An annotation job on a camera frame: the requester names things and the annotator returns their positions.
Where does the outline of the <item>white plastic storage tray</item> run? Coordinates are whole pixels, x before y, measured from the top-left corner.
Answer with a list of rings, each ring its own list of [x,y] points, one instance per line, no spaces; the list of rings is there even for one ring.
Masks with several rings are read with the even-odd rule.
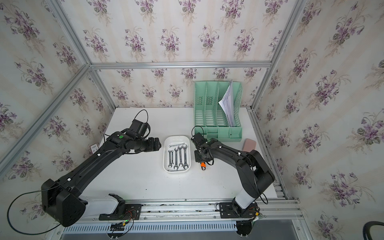
[[[186,173],[192,165],[191,142],[186,136],[170,136],[164,144],[163,169],[170,174]]]

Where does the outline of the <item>large silver combination wrench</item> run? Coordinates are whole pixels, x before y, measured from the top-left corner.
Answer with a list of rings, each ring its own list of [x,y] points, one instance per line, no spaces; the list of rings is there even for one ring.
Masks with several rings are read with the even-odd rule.
[[[184,164],[183,164],[184,170],[189,168],[189,165],[187,163],[187,148],[188,146],[186,144],[182,145],[182,149],[184,150]]]

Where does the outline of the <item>small silver wrench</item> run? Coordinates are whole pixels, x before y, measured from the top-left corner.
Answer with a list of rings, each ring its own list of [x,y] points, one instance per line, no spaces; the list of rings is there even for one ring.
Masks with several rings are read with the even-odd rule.
[[[175,165],[174,165],[174,170],[177,171],[179,169],[179,165],[178,165],[178,148],[175,148],[174,149],[174,152],[175,152]]]

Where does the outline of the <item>silver end wrench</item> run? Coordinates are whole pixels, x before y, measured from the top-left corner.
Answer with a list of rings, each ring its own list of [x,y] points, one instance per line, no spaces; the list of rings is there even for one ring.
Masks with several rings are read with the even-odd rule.
[[[184,168],[183,156],[182,156],[183,149],[184,149],[183,146],[179,146],[179,147],[178,147],[178,150],[179,150],[179,158],[180,158],[179,167],[183,167],[183,168]]]

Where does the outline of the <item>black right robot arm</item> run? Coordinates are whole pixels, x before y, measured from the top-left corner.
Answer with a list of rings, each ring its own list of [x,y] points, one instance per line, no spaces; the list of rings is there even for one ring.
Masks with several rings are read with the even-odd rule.
[[[191,140],[196,147],[197,163],[211,166],[215,160],[221,160],[237,170],[243,188],[233,200],[233,208],[238,212],[248,209],[276,180],[273,171],[256,150],[240,151],[217,139],[207,140],[201,134],[194,135]]]

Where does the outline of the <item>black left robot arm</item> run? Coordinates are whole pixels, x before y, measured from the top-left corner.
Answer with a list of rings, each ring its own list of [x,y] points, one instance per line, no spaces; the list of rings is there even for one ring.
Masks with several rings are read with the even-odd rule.
[[[122,132],[111,134],[99,150],[74,170],[56,181],[48,179],[42,184],[44,212],[64,227],[75,224],[88,204],[80,195],[108,165],[122,155],[156,152],[161,147],[159,138],[133,138]]]

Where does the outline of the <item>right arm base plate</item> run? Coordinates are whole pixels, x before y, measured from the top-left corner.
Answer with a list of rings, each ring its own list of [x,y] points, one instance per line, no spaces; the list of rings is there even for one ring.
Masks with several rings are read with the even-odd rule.
[[[236,202],[222,202],[216,205],[221,219],[251,219],[256,218],[260,208],[256,203],[251,203],[246,209],[242,209]]]

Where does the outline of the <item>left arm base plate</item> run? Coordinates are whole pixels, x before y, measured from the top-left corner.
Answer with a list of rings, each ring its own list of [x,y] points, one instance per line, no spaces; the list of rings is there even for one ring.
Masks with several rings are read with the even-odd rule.
[[[99,221],[123,221],[133,218],[135,221],[140,218],[142,210],[141,204],[125,204],[124,206],[117,206],[111,214],[100,214]]]

